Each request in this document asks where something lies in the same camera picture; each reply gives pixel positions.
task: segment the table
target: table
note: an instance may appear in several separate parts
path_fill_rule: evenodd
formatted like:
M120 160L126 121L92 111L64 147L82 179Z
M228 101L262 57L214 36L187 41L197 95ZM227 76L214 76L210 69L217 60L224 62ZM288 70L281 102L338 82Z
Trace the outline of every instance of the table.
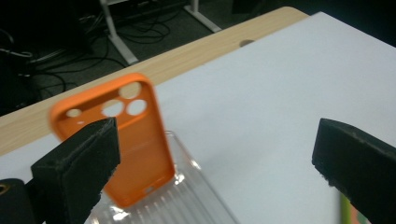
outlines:
M244 40L259 39L307 17L306 14L297 9L282 7L5 115L0 118L0 156L49 134L49 109L65 97L132 72L145 74L157 85L201 64L210 62L221 55L239 49L240 43Z
M156 91L166 129L241 223L334 224L339 192L311 164L318 122L396 146L394 58L392 46L318 13ZM48 134L2 156L0 176L28 179L27 164L57 144Z

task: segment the black cable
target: black cable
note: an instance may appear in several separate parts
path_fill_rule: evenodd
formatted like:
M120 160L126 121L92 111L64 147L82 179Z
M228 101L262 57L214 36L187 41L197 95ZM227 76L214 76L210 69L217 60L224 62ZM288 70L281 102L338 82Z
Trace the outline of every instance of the black cable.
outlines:
M99 24L102 22L103 18L104 18L104 14L101 11L98 13L98 15L96 16L96 19L93 21L93 23L88 28L88 30L85 32L85 34L93 32L99 26Z
M90 42L90 45L92 45L99 37L101 37L102 35L96 35L94 38L89 38L88 36L87 36L87 38L88 38L88 41ZM50 56L50 57L48 57L48 59L45 59L45 60L37 60L37 59L40 59L40 57L35 57L30 63L34 63L35 64L35 66L38 66L39 64L41 64L41 63L49 63L50 61L53 61L53 60L55 60L55 59L59 59L61 56L63 57L65 57L67 54L74 54L74 53L76 53L76 51L75 50L71 50L71 49L64 49L64 50L62 50L61 52L59 52L59 53L56 53L56 51L54 51L54 52L52 52L52 53L50 53L49 55L51 55L51 54L53 54L53 56ZM87 52L82 52L81 54L79 54L77 57L75 57L75 58L72 58L72 59L70 59L70 60L68 60L68 61L66 61L66 62L63 62L63 63L58 63L58 64L53 64L53 65L50 65L49 67L45 67L45 68L42 68L41 70L50 70L50 69L53 69L53 68L56 68L56 67L60 67L60 66L65 66L65 65L68 65L68 64L70 64L70 63L72 63L73 61L75 61L75 60L78 60L78 59L80 59L81 57L84 57L85 55L87 54Z
M55 94L53 94L51 91L49 91L49 90L47 90L47 89L43 89L42 91L46 92L46 93L49 95L49 97L52 97L52 96L55 95ZM38 93L39 93L39 95L40 95L40 97L41 97L41 100L44 100L45 98L43 97L43 95L41 94L41 92L39 91Z
M42 57L39 57L39 52L37 50L36 51L37 56L34 57L29 63L35 64L35 66L38 66L39 64L48 63L48 62L53 61L57 58L63 57L67 53L68 53L67 49L57 49L57 50L53 51L52 53L49 53Z
M175 13L175 15L173 15L173 16L167 18L166 20L162 20L162 21L159 21L159 22L171 21L172 19L176 18L176 17L180 14L180 12L182 12L182 11L184 11L184 6L181 7L180 10L178 10L178 11Z
M165 33L162 33L159 30L151 29L150 31L152 33L156 33L156 35L131 35L131 34L125 34L122 32L118 32L118 34L121 37L125 38L126 40L129 40L129 41L137 43L137 44L154 44L154 43L158 43L158 42L162 41L166 36L170 35L170 33L171 33L171 29L163 22L156 22L156 25L161 25L161 27L163 27L165 29ZM134 40L132 38L140 38L140 39L147 38L147 39L156 39L156 40L144 42L144 41Z
M16 52L16 51L13 51L12 49L1 49L0 48L0 52L5 53L7 56L12 55L15 57L20 57L20 58L32 58L33 57L33 54L31 52L27 52L27 51Z
M78 87L78 84L76 83L76 82L65 82L64 84L66 84L66 86L67 85L73 85L73 86L75 86L75 87ZM59 86L62 86L63 85L63 83L60 83L60 84L54 84L54 85L50 85L50 86L46 86L46 87L42 87L42 88L39 88L39 89L37 89L38 91L43 91L43 90L45 90L45 89L49 89L49 88L53 88L53 87L59 87Z
M90 69L90 68L96 66L97 64L101 63L102 61L111 61L111 62L117 63L117 64L118 64L119 66L121 66L122 68L126 67L123 63L121 63L121 62L119 62L119 61L117 61L117 60L115 60L115 59L107 58L108 52L109 52L108 39L106 39L106 52L105 52L105 55L104 55L104 56L102 56L102 57L90 57L90 58L85 58L85 59L79 59L79 60L77 60L77 61L75 61L75 62L72 62L72 63L80 63L80 62L91 61L91 60L99 60L98 62L95 62L95 63L93 63L93 64L88 65L87 67L84 67L84 68L81 68L81 69L78 69L78 70L73 70L73 71L51 71L51 73L54 73L54 74L65 74L65 73L77 73L77 72L82 72L82 71L85 71L85 70L87 70L87 69Z
M154 21L153 22L143 22L145 24L148 24L149 28L140 28L140 30L139 30L140 32L146 33L148 31L152 30L154 25L157 24L158 19L160 18L161 14L163 13L163 3L161 1L159 1L158 4L160 4L160 9L157 13L157 16L154 18ZM143 18L145 18L146 20L149 20L149 17L146 16L139 8L137 8L136 10Z
M33 57L32 57L32 59L31 60L36 60L36 59L39 59L40 58L40 51L38 50L38 48L37 47L30 47L32 50L31 51L33 51L34 53L33 53Z
M12 37L12 35L9 32L0 28L0 33L4 34L8 38L8 41L11 46L14 45L14 43L15 43L14 37Z
M91 40L91 43L90 43L90 44L92 45L96 40L99 39L99 37L100 37L100 35L94 37L94 38ZM72 58L72 59L70 59L70 60L68 60L68 61L66 61L66 62L57 63L57 64L54 64L54 65L50 65L50 66L48 66L48 67L40 68L40 69L38 69L38 70L39 70L39 71L49 71L49 70L52 70L52 69L55 69L55 68L59 68L59 67L63 67L63 66L66 66L66 65L69 65L69 64L72 64L72 63L77 63L79 59L81 59L82 57L84 57L84 56L86 56L86 55L87 55L87 52L82 52L82 53L80 53L77 57L74 57L74 58Z
M63 79L62 77L60 77L60 76L58 76L58 75L56 75L56 74L46 72L46 73L37 73L37 74L34 74L34 75L33 75L33 77L36 77L36 76L50 76L50 77L56 77L58 80L61 81L61 84L60 84L60 85L62 85L62 92L65 92L65 91L67 90L67 88L66 88L66 81L64 81L64 79Z

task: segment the clear plastic container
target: clear plastic container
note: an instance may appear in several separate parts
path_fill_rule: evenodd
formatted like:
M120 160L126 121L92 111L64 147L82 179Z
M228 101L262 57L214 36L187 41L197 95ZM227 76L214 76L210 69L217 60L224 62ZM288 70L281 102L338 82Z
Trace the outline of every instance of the clear plastic container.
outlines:
M103 193L85 224L238 223L177 137L172 132L166 132L166 136L176 168L174 179L142 201L123 209Z

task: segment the white surface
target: white surface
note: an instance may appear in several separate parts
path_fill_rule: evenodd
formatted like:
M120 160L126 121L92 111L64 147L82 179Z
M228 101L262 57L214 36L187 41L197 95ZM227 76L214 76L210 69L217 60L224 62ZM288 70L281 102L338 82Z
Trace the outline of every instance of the white surface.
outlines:
M335 224L336 190L311 164L319 119L396 146L395 59L395 48L319 13L157 93L166 129L241 223ZM56 145L49 135L1 157L11 168L0 178L28 179L26 164Z

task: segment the metal table leg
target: metal table leg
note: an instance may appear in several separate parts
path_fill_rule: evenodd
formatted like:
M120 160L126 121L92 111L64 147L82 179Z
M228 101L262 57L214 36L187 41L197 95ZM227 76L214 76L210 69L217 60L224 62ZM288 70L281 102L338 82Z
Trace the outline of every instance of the metal table leg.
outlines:
M189 6L185 6L184 9L186 9L196 20L200 21L204 26L209 28L209 30L211 30L213 33L220 31L221 28L201 14L198 11L198 7L199 0L191 0L191 4Z
M108 36L108 38L110 39L111 43L113 43L114 47L117 49L117 51L120 53L122 58L128 64L137 63L138 59L136 58L136 56L134 56L134 54L128 49L128 47L125 45L125 43L117 35L117 31L116 31L116 27L114 26L113 18L111 17L110 10L108 9L107 0L100 0L100 4L102 6L102 10L106 17L107 27L110 32L110 35Z

